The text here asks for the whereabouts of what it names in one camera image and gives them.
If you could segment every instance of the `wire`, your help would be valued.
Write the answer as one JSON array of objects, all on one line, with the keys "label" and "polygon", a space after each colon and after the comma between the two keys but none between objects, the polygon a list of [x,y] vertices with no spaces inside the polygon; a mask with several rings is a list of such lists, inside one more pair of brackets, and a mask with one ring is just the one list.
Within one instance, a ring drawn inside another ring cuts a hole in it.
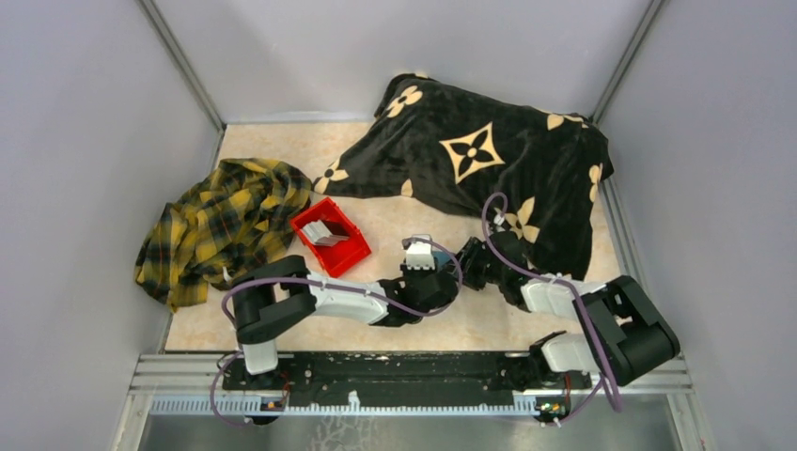
[{"label": "wire", "polygon": [[570,404],[570,373],[565,373],[565,406]]},{"label": "wire", "polygon": [[[432,240],[426,240],[424,238],[418,238],[418,237],[411,237],[411,238],[408,238],[408,239],[404,239],[401,242],[402,242],[402,244],[406,245],[406,244],[411,243],[413,241],[420,241],[420,242],[424,242],[426,244],[430,244],[430,245],[436,247],[437,249],[443,251],[445,254],[448,255],[449,258],[451,258],[451,261],[454,262],[454,266],[457,268],[457,292],[459,293],[462,290],[462,279],[464,277],[464,274],[462,272],[462,265],[457,260],[456,256],[454,256],[454,254],[451,253],[448,249],[445,249],[441,244],[438,244],[437,242],[432,241]],[[329,288],[329,289],[336,289],[338,291],[345,291],[345,292],[349,292],[349,293],[365,294],[367,296],[370,296],[372,298],[378,299],[380,301],[385,301],[386,303],[389,303],[389,304],[395,306],[396,308],[398,308],[400,310],[403,310],[403,311],[405,311],[405,312],[407,312],[409,314],[412,314],[412,315],[416,315],[418,317],[433,317],[435,315],[440,315],[450,305],[453,304],[453,301],[451,301],[450,303],[447,303],[446,305],[438,308],[437,310],[433,310],[433,311],[430,311],[430,312],[420,312],[420,311],[417,311],[417,310],[415,310],[415,309],[413,309],[411,307],[408,307],[408,306],[404,305],[403,303],[398,303],[398,302],[396,302],[396,301],[394,301],[394,300],[392,300],[392,299],[390,299],[390,298],[388,298],[386,296],[383,296],[383,295],[381,295],[379,293],[372,293],[370,291],[367,291],[367,290],[361,289],[361,288],[344,287],[344,286],[338,285],[338,284],[325,284],[324,285],[322,282],[318,282],[318,281],[315,281],[315,280],[307,280],[307,279],[300,278],[300,277],[264,277],[264,278],[250,280],[248,282],[244,282],[242,284],[239,284],[239,285],[233,287],[230,291],[228,291],[227,294],[225,294],[225,296],[222,298],[222,302],[221,302],[222,311],[224,312],[224,314],[227,317],[227,319],[229,319],[230,322],[232,322],[233,326],[235,326],[235,317],[233,317],[232,313],[229,311],[229,300],[232,299],[232,297],[235,296],[236,293],[241,292],[241,291],[243,291],[245,289],[253,288],[253,287],[260,287],[260,286],[263,286],[263,285],[271,285],[271,284],[302,284],[302,285],[309,285],[311,287],[319,287],[319,288],[324,288],[324,289]],[[219,409],[216,406],[216,400],[215,400],[216,384],[219,382],[219,379],[221,379],[222,375],[227,371],[227,369],[232,364],[232,362],[235,359],[241,357],[242,355],[243,355],[243,352],[238,350],[238,351],[236,351],[235,353],[232,354],[232,357],[229,360],[227,360],[223,365],[219,366],[221,360],[225,358],[225,356],[223,355],[219,359],[219,362],[216,363],[216,366],[219,367],[219,371],[216,373],[216,376],[213,378],[213,384],[211,385],[211,410],[213,410],[213,415],[215,415],[216,418],[221,420],[226,425],[231,426],[233,428],[245,428],[246,426],[248,426],[248,423],[236,423],[234,421],[230,421],[230,420],[226,419],[219,412]],[[288,376],[286,374],[283,374],[283,378],[286,380],[286,384],[282,388],[283,397],[282,397],[281,404],[283,406],[285,406],[285,402],[288,400],[288,395],[290,393],[290,382],[289,382]]]},{"label": "wire", "polygon": [[519,272],[520,274],[523,274],[525,276],[531,277],[533,279],[538,279],[542,282],[547,282],[547,283],[553,282],[555,284],[561,285],[569,289],[573,295],[573,298],[575,299],[576,308],[578,309],[581,318],[584,319],[584,325],[586,327],[586,335],[589,337],[589,340],[592,341],[593,347],[596,353],[598,354],[598,360],[600,361],[600,367],[602,368],[602,374],[599,383],[595,384],[595,388],[592,390],[592,393],[590,393],[589,396],[586,397],[584,402],[579,404],[579,406],[576,409],[574,409],[570,413],[570,415],[568,415],[565,419],[571,418],[573,415],[578,413],[585,406],[585,404],[593,396],[595,396],[595,393],[597,393],[599,387],[602,387],[603,391],[606,393],[606,400],[609,401],[609,404],[612,406],[612,410],[614,410],[615,412],[621,412],[622,398],[620,396],[619,388],[617,387],[617,379],[615,378],[615,373],[612,371],[612,367],[609,365],[609,358],[606,355],[606,350],[603,348],[603,345],[601,344],[601,341],[598,338],[598,332],[595,331],[595,325],[592,323],[592,319],[590,318],[589,314],[586,311],[584,300],[581,299],[581,295],[578,293],[578,289],[576,289],[575,285],[568,282],[565,279],[545,277],[539,274],[535,274],[529,271],[528,269],[521,268],[520,266],[509,261],[508,258],[504,257],[501,254],[501,252],[498,251],[497,248],[495,248],[495,245],[492,244],[492,240],[490,239],[490,229],[489,229],[490,222],[487,220],[487,212],[492,202],[498,197],[500,197],[501,200],[503,201],[503,205],[501,207],[501,215],[506,214],[508,199],[507,195],[501,192],[491,194],[490,197],[487,198],[487,201],[484,202],[484,207],[482,207],[481,209],[481,231],[484,233],[484,241],[487,243],[487,247],[490,248],[492,253],[495,254],[495,256],[499,260],[501,260],[502,263],[509,266],[514,271]]},{"label": "wire", "polygon": [[[452,254],[450,251],[445,249],[441,244],[438,244],[435,241],[426,240],[426,239],[423,239],[423,238],[412,237],[412,238],[405,239],[402,242],[407,242],[407,241],[409,241],[409,242],[420,241],[420,242],[424,242],[426,244],[431,244],[432,246],[434,246],[437,249],[440,249],[441,251],[446,253],[451,258],[451,261],[454,262],[454,266],[457,268],[457,292],[462,290],[462,278],[463,278],[462,266],[461,266],[460,262],[457,260],[457,258],[454,256],[454,254]],[[436,310],[432,310],[430,312],[421,312],[421,311],[415,310],[414,308],[408,307],[407,305],[404,305],[403,303],[399,303],[397,301],[394,301],[394,300],[388,298],[387,296],[384,296],[384,295],[379,294],[379,293],[372,293],[372,292],[370,292],[370,291],[368,291],[366,289],[362,289],[362,288],[345,287],[343,285],[338,285],[338,284],[323,284],[322,282],[319,282],[319,281],[316,281],[316,280],[308,280],[308,279],[304,279],[302,277],[264,277],[264,278],[260,278],[260,279],[255,279],[255,280],[250,280],[250,281],[247,281],[247,282],[243,282],[242,284],[236,285],[230,291],[228,291],[227,294],[225,294],[224,297],[222,298],[222,311],[224,311],[225,316],[230,321],[232,321],[232,323],[234,325],[235,324],[235,318],[232,316],[232,313],[229,311],[229,300],[232,299],[232,297],[235,296],[237,293],[239,293],[239,292],[241,292],[241,291],[243,291],[245,289],[253,288],[253,287],[260,287],[260,286],[263,286],[263,285],[271,285],[271,284],[300,284],[300,285],[309,285],[311,287],[324,288],[324,289],[329,288],[329,289],[334,289],[334,290],[337,290],[337,291],[345,291],[345,292],[348,292],[348,293],[364,294],[364,295],[367,295],[367,296],[369,296],[371,298],[378,299],[380,301],[384,301],[386,303],[389,303],[389,304],[393,305],[394,307],[396,307],[397,309],[402,310],[404,312],[407,312],[407,313],[409,313],[411,315],[415,315],[417,317],[433,317],[433,316],[436,316],[436,315],[440,315],[441,313],[443,313],[453,303],[453,301],[451,301],[450,303],[447,303],[446,305],[444,305],[444,306],[442,306],[442,307],[440,307],[440,308],[438,308]]]},{"label": "wire", "polygon": [[232,363],[235,362],[235,360],[241,357],[242,355],[243,352],[239,350],[236,351],[234,354],[232,354],[232,357],[229,360],[227,360],[222,365],[221,368],[219,368],[219,371],[216,373],[216,376],[213,378],[213,383],[211,383],[211,410],[213,411],[213,415],[219,420],[221,420],[227,426],[233,428],[246,428],[247,426],[249,426],[249,424],[230,421],[226,419],[221,412],[219,412],[219,408],[218,406],[216,406],[216,384],[219,383],[219,380],[222,378],[222,375],[227,371],[227,368],[229,368],[229,366],[232,365]]}]

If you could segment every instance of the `beige floor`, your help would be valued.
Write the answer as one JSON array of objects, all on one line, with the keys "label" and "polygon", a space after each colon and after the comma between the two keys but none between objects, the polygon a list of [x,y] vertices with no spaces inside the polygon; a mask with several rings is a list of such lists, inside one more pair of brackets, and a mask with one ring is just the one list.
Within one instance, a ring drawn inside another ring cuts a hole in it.
[{"label": "beige floor", "polygon": [[[313,179],[367,130],[366,123],[241,125],[227,128],[219,158],[262,157],[291,163]],[[314,194],[314,201],[322,196]],[[429,233],[456,252],[470,236],[481,236],[478,219],[448,216],[407,197],[351,199],[335,202],[362,230],[373,253],[343,278],[366,282],[400,275],[400,241],[414,233]],[[619,275],[602,206],[592,212],[592,261],[587,280],[611,280]],[[307,266],[320,269],[297,239],[290,254],[305,256]],[[221,312],[221,293],[211,289],[207,303],[183,308],[174,316],[168,350],[230,350],[236,347],[232,325]],[[544,314],[528,314],[509,306],[493,288],[465,289],[438,317],[419,324],[388,329],[348,319],[308,318],[277,339],[281,350],[525,350],[555,330],[579,330],[578,323]]]}]

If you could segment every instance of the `plaid shirt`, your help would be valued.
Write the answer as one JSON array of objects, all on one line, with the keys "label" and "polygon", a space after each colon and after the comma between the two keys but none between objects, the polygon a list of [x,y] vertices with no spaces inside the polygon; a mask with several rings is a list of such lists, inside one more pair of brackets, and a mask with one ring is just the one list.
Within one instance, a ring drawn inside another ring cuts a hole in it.
[{"label": "plaid shirt", "polygon": [[204,303],[208,282],[229,289],[233,277],[283,256],[293,241],[289,219],[310,204],[310,180],[277,160],[229,159],[175,203],[166,204],[135,261],[135,283],[179,307]]}]

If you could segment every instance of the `black cloth with flower pattern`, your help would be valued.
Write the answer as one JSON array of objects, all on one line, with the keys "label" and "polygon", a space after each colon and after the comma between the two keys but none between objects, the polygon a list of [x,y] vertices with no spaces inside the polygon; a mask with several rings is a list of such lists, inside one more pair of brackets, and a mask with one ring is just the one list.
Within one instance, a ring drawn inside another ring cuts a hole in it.
[{"label": "black cloth with flower pattern", "polygon": [[408,195],[478,217],[487,197],[501,191],[509,199],[506,224],[527,243],[535,268],[584,278],[589,215],[598,183],[613,172],[608,141],[586,118],[503,103],[415,74],[390,82],[375,117],[314,181],[316,192]]}]

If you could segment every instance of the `purple cable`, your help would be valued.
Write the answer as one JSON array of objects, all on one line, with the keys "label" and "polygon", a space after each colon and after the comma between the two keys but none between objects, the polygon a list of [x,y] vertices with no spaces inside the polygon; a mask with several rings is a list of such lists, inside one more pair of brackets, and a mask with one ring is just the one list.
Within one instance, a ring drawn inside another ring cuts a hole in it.
[{"label": "purple cable", "polygon": [[[457,268],[457,291],[459,292],[460,290],[462,290],[462,266],[460,265],[460,262],[457,260],[456,256],[454,256],[454,254],[452,254],[450,251],[445,249],[442,245],[440,245],[440,244],[438,244],[438,243],[436,243],[434,241],[431,241],[431,240],[426,240],[426,239],[417,238],[417,237],[408,238],[405,241],[407,241],[407,240],[409,240],[409,241],[420,241],[420,242],[424,242],[426,244],[431,244],[432,246],[434,246],[437,249],[440,249],[441,251],[446,253],[448,255],[448,257],[451,258],[451,261],[454,262],[454,266]],[[324,285],[322,282],[318,282],[318,281],[315,281],[315,280],[307,280],[307,279],[303,279],[301,277],[264,277],[264,278],[261,278],[261,279],[250,280],[248,282],[243,282],[242,284],[236,285],[230,291],[228,291],[227,294],[225,294],[224,297],[222,298],[222,311],[224,311],[225,316],[233,323],[233,325],[235,324],[235,319],[232,316],[232,313],[229,311],[229,300],[232,299],[232,297],[235,296],[236,293],[239,293],[239,292],[241,292],[241,291],[243,291],[245,289],[252,288],[252,287],[260,287],[260,286],[263,286],[263,285],[270,285],[270,284],[301,284],[301,285],[309,285],[311,287],[318,287],[318,288],[325,288],[325,289],[327,289],[327,288],[335,289],[335,290],[338,290],[338,291],[345,291],[345,292],[348,292],[348,293],[357,293],[357,294],[366,294],[367,293],[367,295],[369,297],[371,297],[371,298],[378,299],[380,301],[384,301],[386,303],[389,303],[389,304],[393,305],[394,307],[396,307],[397,309],[403,310],[403,311],[405,311],[405,312],[407,312],[407,313],[409,313],[411,315],[415,315],[417,317],[433,317],[435,315],[440,315],[441,313],[443,313],[453,303],[453,302],[447,303],[446,305],[438,308],[437,310],[432,310],[430,312],[421,312],[421,311],[415,310],[415,309],[413,309],[411,307],[408,307],[408,306],[404,305],[403,303],[399,303],[397,301],[394,301],[394,300],[388,298],[387,296],[383,296],[382,294],[379,294],[379,293],[371,293],[371,292],[368,292],[368,291],[366,291],[366,290],[364,290],[362,288],[344,287],[344,286],[338,285],[338,284],[326,284],[326,285]]]},{"label": "purple cable", "polygon": [[[451,261],[454,262],[454,266],[457,268],[457,292],[462,290],[462,278],[463,278],[462,266],[460,264],[460,261],[457,260],[457,257],[454,254],[452,254],[448,249],[445,249],[442,245],[440,245],[440,244],[438,244],[438,243],[436,243],[434,241],[431,241],[431,240],[426,240],[424,238],[412,237],[412,238],[408,238],[406,240],[403,240],[402,243],[404,243],[406,241],[409,241],[409,242],[412,242],[412,241],[424,242],[426,244],[430,244],[430,245],[436,247],[437,249],[440,249],[446,255],[448,255],[448,257],[451,258]],[[321,282],[317,282],[315,280],[307,280],[307,279],[303,279],[303,278],[299,278],[299,277],[264,277],[264,278],[261,278],[261,279],[250,280],[248,282],[244,282],[242,284],[239,284],[239,285],[233,287],[230,291],[228,291],[227,294],[225,294],[225,296],[222,298],[222,311],[224,312],[224,314],[227,317],[227,319],[229,319],[229,321],[232,322],[233,326],[235,326],[235,317],[233,317],[232,313],[230,313],[230,311],[229,311],[229,300],[232,299],[232,297],[236,293],[238,293],[238,292],[240,292],[242,290],[245,290],[245,289],[248,289],[248,288],[253,288],[253,287],[259,287],[259,286],[262,286],[262,285],[270,285],[270,284],[303,284],[303,285],[310,285],[311,287],[320,287],[320,288],[321,287],[326,287],[326,288],[329,288],[329,289],[336,289],[338,291],[346,291],[346,292],[349,292],[349,293],[367,294],[368,296],[370,296],[372,298],[379,299],[380,301],[385,301],[386,303],[394,305],[396,308],[398,308],[400,310],[403,310],[403,311],[405,311],[405,312],[407,312],[407,313],[409,313],[411,315],[416,315],[417,317],[433,317],[435,315],[440,315],[450,305],[453,304],[453,301],[452,301],[452,302],[447,303],[446,305],[438,308],[437,310],[433,310],[433,311],[431,311],[429,313],[426,313],[426,312],[420,312],[420,311],[417,311],[417,310],[415,310],[413,308],[410,308],[410,307],[404,305],[403,303],[398,303],[398,302],[396,302],[396,301],[394,301],[394,300],[392,300],[392,299],[390,299],[390,298],[388,298],[386,296],[383,296],[383,295],[381,295],[379,293],[367,292],[367,291],[365,291],[364,289],[361,289],[361,288],[344,287],[342,285],[337,285],[337,284],[326,284],[326,286],[325,286]],[[224,374],[224,372],[227,371],[227,368],[229,368],[229,366],[232,364],[232,362],[235,359],[241,357],[242,355],[243,355],[243,352],[241,352],[241,351],[237,351],[235,354],[233,354],[233,356],[219,369],[219,372],[216,373],[215,378],[213,378],[213,384],[211,385],[211,410],[213,410],[213,414],[218,419],[220,419],[222,422],[224,422],[226,425],[234,427],[234,428],[245,428],[248,425],[245,424],[245,423],[236,423],[234,421],[229,421],[224,416],[222,416],[222,414],[219,412],[219,409],[216,407],[216,401],[215,401],[216,384],[219,382],[219,379],[221,379],[222,374]]]},{"label": "purple cable", "polygon": [[232,357],[230,357],[229,360],[227,360],[225,364],[222,365],[221,368],[219,368],[219,372],[216,373],[216,377],[213,378],[213,383],[211,384],[211,410],[213,411],[213,415],[215,415],[216,418],[222,420],[222,422],[227,426],[233,428],[246,428],[249,425],[247,423],[236,423],[234,421],[227,420],[222,415],[222,413],[219,412],[219,408],[216,407],[216,384],[219,383],[219,380],[222,378],[222,375],[225,373],[225,371],[227,371],[227,368],[229,368],[229,366],[232,365],[235,359],[241,357],[242,355],[243,352],[239,350],[236,351],[234,354],[232,354]]},{"label": "purple cable", "polygon": [[[501,208],[501,214],[504,215],[507,213],[508,199],[506,194],[500,192],[493,193],[490,195],[490,197],[487,198],[487,201],[484,203],[484,207],[482,207],[481,209],[481,230],[484,233],[484,241],[487,243],[487,246],[490,248],[492,253],[495,254],[495,256],[498,257],[498,259],[501,260],[502,263],[509,266],[511,269],[515,270],[516,272],[519,272],[520,274],[526,275],[533,279],[538,279],[542,282],[548,282],[548,283],[553,282],[570,290],[570,292],[573,295],[573,298],[575,299],[576,308],[581,314],[581,317],[585,319],[584,325],[586,326],[586,334],[589,337],[589,339],[592,341],[595,351],[598,353],[598,360],[600,360],[601,362],[601,368],[603,370],[603,374],[601,374],[600,385],[603,387],[603,390],[606,393],[606,400],[609,401],[609,404],[612,406],[612,410],[614,410],[615,412],[621,412],[622,399],[620,397],[619,389],[617,388],[617,379],[615,378],[615,373],[612,371],[612,367],[609,365],[609,358],[606,356],[606,351],[603,349],[603,345],[601,344],[601,341],[598,338],[598,333],[595,331],[595,325],[592,324],[592,319],[589,317],[589,314],[586,311],[586,307],[584,306],[584,300],[582,300],[581,295],[578,294],[578,289],[576,289],[576,287],[567,280],[544,277],[539,274],[534,274],[528,269],[521,268],[520,266],[509,261],[508,258],[502,256],[501,253],[498,251],[498,249],[495,248],[495,245],[492,244],[492,240],[490,240],[490,230],[488,226],[489,221],[487,220],[487,211],[496,197],[500,197],[501,200],[504,201],[504,205]],[[606,379],[609,380],[609,387],[606,386]],[[595,389],[591,394],[592,396],[594,396],[594,393],[597,392],[598,386],[599,385],[596,384]],[[579,407],[576,410],[574,410],[570,415],[573,415],[574,413],[580,411],[585,403],[579,405]]]}]

